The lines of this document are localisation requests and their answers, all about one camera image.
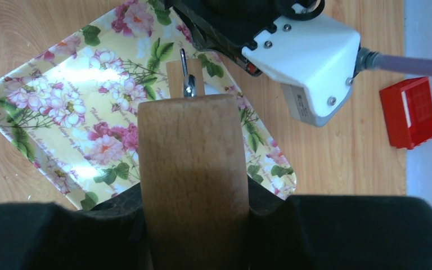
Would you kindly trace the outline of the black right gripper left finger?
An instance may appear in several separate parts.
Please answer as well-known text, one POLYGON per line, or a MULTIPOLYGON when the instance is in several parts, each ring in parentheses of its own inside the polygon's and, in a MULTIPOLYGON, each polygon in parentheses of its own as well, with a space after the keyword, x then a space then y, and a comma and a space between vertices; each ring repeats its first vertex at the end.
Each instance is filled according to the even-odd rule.
POLYGON ((0 204, 0 269, 137 269, 141 186, 89 210, 53 202, 0 204))

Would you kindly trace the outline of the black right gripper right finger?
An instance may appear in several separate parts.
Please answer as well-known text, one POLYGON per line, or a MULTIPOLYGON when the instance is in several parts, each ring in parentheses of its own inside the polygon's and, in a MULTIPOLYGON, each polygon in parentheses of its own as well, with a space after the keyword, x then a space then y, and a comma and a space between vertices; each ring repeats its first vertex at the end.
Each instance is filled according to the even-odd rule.
POLYGON ((432 207, 407 196, 291 195, 250 179, 251 269, 432 269, 432 207))

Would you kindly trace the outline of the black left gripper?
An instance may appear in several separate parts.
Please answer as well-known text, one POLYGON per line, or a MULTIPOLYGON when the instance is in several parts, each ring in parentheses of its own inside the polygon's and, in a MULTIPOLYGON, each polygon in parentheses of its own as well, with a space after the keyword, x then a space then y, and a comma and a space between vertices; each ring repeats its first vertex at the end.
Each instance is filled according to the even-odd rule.
POLYGON ((247 47, 260 48, 256 37, 263 31, 273 34, 291 30, 289 22, 276 25, 279 18, 308 21, 319 16, 324 1, 192 1, 166 0, 162 8, 173 9, 189 28, 193 45, 200 51, 218 52, 231 59, 248 74, 257 77, 262 71, 242 54, 247 47))

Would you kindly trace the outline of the floral yellow tray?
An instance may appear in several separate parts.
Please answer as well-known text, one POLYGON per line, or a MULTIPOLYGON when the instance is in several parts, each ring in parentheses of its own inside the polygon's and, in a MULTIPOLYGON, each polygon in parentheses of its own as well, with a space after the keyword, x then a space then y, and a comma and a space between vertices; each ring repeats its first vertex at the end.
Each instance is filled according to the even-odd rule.
POLYGON ((166 64, 201 61, 204 83, 236 97, 247 173, 285 199, 296 175, 214 52, 155 1, 128 1, 0 79, 0 132, 78 209, 136 185, 138 105, 170 97, 166 64))

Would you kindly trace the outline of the wooden rolling pin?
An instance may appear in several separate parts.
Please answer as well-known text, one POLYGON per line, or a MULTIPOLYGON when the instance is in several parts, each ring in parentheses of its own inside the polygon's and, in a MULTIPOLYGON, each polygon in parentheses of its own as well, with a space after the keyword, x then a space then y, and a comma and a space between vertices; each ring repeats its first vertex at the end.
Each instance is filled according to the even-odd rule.
POLYGON ((138 107, 143 210, 155 269, 248 269, 248 179, 231 94, 206 94, 201 62, 166 64, 170 98, 138 107))

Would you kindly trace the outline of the white dough ball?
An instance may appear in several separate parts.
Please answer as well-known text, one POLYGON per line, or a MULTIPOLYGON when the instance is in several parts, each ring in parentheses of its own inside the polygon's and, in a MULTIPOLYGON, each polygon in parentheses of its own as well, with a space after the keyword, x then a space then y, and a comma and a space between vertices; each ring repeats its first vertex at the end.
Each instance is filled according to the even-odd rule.
POLYGON ((207 84, 207 83, 204 84, 204 90, 205 90, 206 95, 219 95, 219 94, 221 94, 221 92, 218 89, 216 89, 215 87, 213 87, 212 85, 207 84))

